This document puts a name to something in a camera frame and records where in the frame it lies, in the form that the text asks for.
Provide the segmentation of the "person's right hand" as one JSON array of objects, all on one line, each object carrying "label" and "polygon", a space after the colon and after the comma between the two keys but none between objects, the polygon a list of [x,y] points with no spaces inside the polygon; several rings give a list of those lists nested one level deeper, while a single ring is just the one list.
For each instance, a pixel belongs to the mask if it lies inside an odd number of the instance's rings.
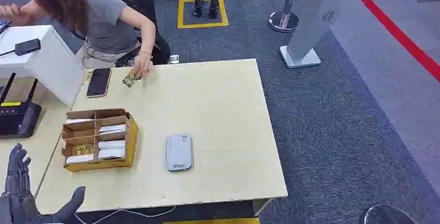
[{"label": "person's right hand", "polygon": [[1,5],[1,19],[11,19],[24,14],[24,11],[16,4]]}]

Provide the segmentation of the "person's left hand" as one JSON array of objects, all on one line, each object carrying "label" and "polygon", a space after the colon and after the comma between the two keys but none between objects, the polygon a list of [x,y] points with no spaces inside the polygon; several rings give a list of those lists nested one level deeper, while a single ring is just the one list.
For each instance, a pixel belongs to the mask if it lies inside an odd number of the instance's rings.
[{"label": "person's left hand", "polygon": [[153,66],[152,55],[146,51],[140,51],[134,60],[133,77],[135,80],[144,78]]}]

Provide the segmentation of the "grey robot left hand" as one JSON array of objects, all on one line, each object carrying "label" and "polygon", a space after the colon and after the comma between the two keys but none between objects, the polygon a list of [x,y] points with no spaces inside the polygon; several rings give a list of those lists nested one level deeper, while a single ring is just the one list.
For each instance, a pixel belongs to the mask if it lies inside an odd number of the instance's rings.
[{"label": "grey robot left hand", "polygon": [[5,188],[1,193],[1,223],[64,223],[74,216],[85,199],[85,186],[75,189],[72,198],[56,213],[42,215],[30,191],[31,158],[17,143],[9,154]]}]

